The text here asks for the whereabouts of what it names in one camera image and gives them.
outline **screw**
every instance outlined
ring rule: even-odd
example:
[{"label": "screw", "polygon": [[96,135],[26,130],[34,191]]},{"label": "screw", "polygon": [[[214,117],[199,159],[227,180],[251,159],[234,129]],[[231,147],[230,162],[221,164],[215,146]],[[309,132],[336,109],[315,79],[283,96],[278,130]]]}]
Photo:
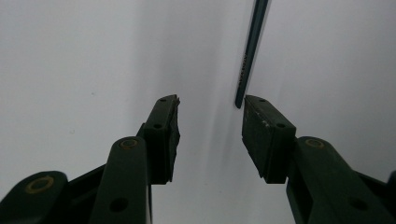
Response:
[{"label": "screw", "polygon": [[324,144],[317,139],[307,139],[305,143],[311,147],[324,148]]},{"label": "screw", "polygon": [[46,175],[30,182],[26,188],[26,193],[37,194],[46,191],[53,185],[53,177]]}]

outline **thin black rod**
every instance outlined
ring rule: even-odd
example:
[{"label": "thin black rod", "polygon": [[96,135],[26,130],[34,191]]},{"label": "thin black rod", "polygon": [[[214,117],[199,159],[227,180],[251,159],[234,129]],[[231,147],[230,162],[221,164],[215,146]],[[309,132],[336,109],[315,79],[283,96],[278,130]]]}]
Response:
[{"label": "thin black rod", "polygon": [[267,9],[268,0],[256,0],[251,18],[250,30],[247,38],[244,58],[242,60],[242,68],[238,81],[238,89],[236,91],[235,105],[241,108],[242,101],[248,84],[251,66],[253,64],[254,54],[260,38],[262,22],[264,21],[265,10]]}]

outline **screw hole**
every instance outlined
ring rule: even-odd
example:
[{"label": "screw hole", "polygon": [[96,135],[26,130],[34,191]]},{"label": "screw hole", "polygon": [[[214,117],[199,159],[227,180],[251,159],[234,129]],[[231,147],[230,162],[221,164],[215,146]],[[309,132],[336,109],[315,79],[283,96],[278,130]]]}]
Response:
[{"label": "screw hole", "polygon": [[358,199],[358,198],[350,197],[349,204],[352,205],[352,207],[354,207],[358,210],[361,210],[361,211],[365,211],[368,209],[367,203],[365,203],[363,200]]},{"label": "screw hole", "polygon": [[118,213],[125,210],[126,207],[128,207],[128,200],[125,198],[118,198],[111,202],[110,211]]}]

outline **round joint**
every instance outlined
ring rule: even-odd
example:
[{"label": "round joint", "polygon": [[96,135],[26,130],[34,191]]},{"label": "round joint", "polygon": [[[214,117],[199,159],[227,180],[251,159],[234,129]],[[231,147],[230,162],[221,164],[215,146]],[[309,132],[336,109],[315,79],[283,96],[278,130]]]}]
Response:
[{"label": "round joint", "polygon": [[134,139],[128,139],[120,143],[122,149],[132,149],[137,146],[137,141]]},{"label": "round joint", "polygon": [[46,175],[30,182],[25,191],[28,194],[37,194],[46,191],[53,185],[53,177]]},{"label": "round joint", "polygon": [[324,144],[317,139],[306,139],[305,143],[311,147],[324,148]]}]

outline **metal rod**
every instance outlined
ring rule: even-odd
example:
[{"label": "metal rod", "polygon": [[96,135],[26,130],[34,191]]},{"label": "metal rod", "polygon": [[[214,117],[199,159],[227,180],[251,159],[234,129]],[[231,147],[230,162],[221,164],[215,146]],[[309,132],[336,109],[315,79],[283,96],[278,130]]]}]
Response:
[{"label": "metal rod", "polygon": [[268,0],[256,0],[253,9],[253,16],[251,18],[250,30],[247,38],[247,45],[245,48],[244,58],[242,60],[242,68],[238,81],[238,88],[236,91],[235,105],[241,108],[242,101],[245,96],[245,91],[248,84],[248,77],[250,75],[251,66],[253,64],[254,54],[256,52],[257,44],[260,38],[262,29],[262,22],[267,9]]}]

